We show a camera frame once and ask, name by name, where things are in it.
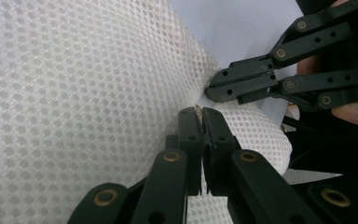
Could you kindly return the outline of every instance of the brass screw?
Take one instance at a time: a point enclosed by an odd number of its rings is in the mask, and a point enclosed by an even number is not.
[[[321,192],[322,197],[329,203],[338,207],[351,206],[351,200],[343,193],[335,189],[324,189]]]
[[[113,203],[118,197],[118,192],[115,189],[103,189],[94,197],[94,203],[98,206],[107,206]]]
[[[299,21],[297,26],[298,26],[298,28],[303,30],[303,29],[305,29],[307,27],[307,24],[304,21]]]
[[[293,80],[288,80],[287,82],[286,82],[286,87],[288,88],[288,89],[294,89],[295,88],[295,86],[296,86],[296,83],[293,81]]]
[[[324,103],[324,105],[330,105],[331,104],[331,98],[328,96],[324,96],[322,98],[322,103]]]
[[[249,161],[249,162],[253,162],[253,161],[257,161],[257,156],[251,152],[243,152],[240,154],[240,158],[243,161]]]
[[[164,154],[165,161],[179,161],[180,155],[177,152],[167,152]]]
[[[277,55],[278,57],[283,58],[286,55],[286,51],[284,51],[284,49],[278,49]]]

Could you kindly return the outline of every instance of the white surface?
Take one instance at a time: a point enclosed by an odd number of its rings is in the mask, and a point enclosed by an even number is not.
[[[105,182],[144,178],[217,63],[155,1],[0,1],[0,223],[66,223]],[[291,146],[254,105],[218,105],[282,174]],[[191,198],[188,223],[229,223]]]
[[[169,0],[188,30],[218,61],[232,62],[267,54],[286,28],[302,13],[294,0]],[[296,67],[277,78],[296,74]],[[255,103],[277,126],[287,102],[266,99]]]

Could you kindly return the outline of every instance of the textured fabric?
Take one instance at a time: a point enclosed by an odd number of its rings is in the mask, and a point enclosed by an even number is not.
[[[163,0],[0,0],[0,223],[66,223],[91,188],[141,180],[217,70]],[[282,173],[283,134],[227,106]],[[188,222],[229,223],[225,199],[191,198]]]

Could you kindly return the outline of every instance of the white mesh fabric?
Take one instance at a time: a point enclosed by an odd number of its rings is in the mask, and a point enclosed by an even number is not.
[[[65,223],[91,188],[141,180],[217,70],[163,0],[0,0],[0,223]],[[234,133],[281,172],[287,140],[245,108],[258,135]],[[191,198],[188,220],[229,223],[225,200]]]

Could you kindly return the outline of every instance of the skin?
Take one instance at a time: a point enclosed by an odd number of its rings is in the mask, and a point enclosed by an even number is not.
[[[332,7],[339,6],[343,3],[348,2],[348,0],[338,0]],[[322,55],[315,55],[304,59],[299,62],[297,65],[297,73],[299,75],[309,75],[318,72],[322,72]],[[347,122],[354,123],[358,125],[358,103],[352,103],[348,105],[343,105],[340,107],[333,108],[331,110],[332,114],[339,119],[344,119]]]

